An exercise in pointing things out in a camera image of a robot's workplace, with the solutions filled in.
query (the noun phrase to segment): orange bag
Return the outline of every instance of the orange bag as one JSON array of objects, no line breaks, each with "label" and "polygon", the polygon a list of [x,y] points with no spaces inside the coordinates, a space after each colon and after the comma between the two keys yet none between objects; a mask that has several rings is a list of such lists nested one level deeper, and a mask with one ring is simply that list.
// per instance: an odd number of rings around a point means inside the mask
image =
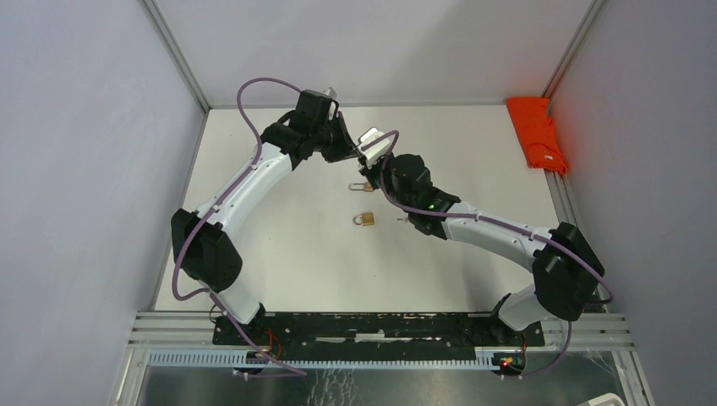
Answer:
[{"label": "orange bag", "polygon": [[530,167],[565,174],[570,169],[556,140],[556,127],[548,117],[550,99],[511,97],[506,101],[513,126]]}]

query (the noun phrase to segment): brass padlock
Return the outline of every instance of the brass padlock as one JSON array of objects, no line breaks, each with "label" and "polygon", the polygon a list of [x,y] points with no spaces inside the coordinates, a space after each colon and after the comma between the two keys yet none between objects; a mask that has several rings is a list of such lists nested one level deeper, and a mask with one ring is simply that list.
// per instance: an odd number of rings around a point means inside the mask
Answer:
[{"label": "brass padlock", "polygon": [[353,224],[356,224],[357,226],[373,226],[376,224],[376,221],[374,220],[374,213],[369,211],[359,214],[353,218]]},{"label": "brass padlock", "polygon": [[365,184],[348,184],[349,190],[354,190],[358,192],[373,192],[374,187],[371,186],[371,182],[366,182]]}]

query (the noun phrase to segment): black metal plate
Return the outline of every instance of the black metal plate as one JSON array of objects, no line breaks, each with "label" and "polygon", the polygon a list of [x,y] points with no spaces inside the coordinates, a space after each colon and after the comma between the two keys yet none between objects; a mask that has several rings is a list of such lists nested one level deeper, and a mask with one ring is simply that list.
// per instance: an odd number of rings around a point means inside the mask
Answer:
[{"label": "black metal plate", "polygon": [[[269,345],[268,329],[282,344],[284,360],[473,360],[474,347],[520,347],[516,333],[504,343],[491,334],[495,320],[488,313],[266,313],[244,328],[249,338]],[[357,334],[382,332],[410,341],[358,342]],[[529,347],[545,345],[539,323],[525,330]],[[343,339],[327,342],[327,338]],[[215,345],[246,345],[229,320],[216,319]]]}]

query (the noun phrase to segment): red cloth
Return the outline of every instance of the red cloth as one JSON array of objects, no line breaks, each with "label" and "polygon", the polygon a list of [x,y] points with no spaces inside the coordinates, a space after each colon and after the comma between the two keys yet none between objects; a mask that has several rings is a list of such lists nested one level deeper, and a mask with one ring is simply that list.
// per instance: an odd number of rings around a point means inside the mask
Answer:
[{"label": "red cloth", "polygon": [[511,97],[506,104],[528,165],[567,173],[570,165],[558,146],[553,119],[548,117],[550,99]]}]

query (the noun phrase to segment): white table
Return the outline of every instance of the white table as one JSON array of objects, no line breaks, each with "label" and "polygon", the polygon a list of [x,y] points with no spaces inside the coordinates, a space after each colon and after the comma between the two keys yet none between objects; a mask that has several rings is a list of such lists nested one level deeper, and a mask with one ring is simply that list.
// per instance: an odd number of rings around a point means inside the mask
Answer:
[{"label": "white table", "polygon": [[[528,168],[505,106],[346,107],[348,130],[398,129],[395,152],[420,154],[434,185],[481,209],[554,227],[544,172]],[[260,131],[286,109],[252,109]],[[255,139],[236,110],[212,110],[183,207],[192,211],[245,162]],[[380,191],[363,182],[357,162],[302,162],[251,213],[234,239],[241,277],[267,311],[482,311],[532,282],[520,266],[477,247],[427,237]],[[364,211],[372,227],[353,225]],[[208,310],[206,295],[172,297],[170,253],[156,310]],[[199,285],[181,273],[183,293]]]}]

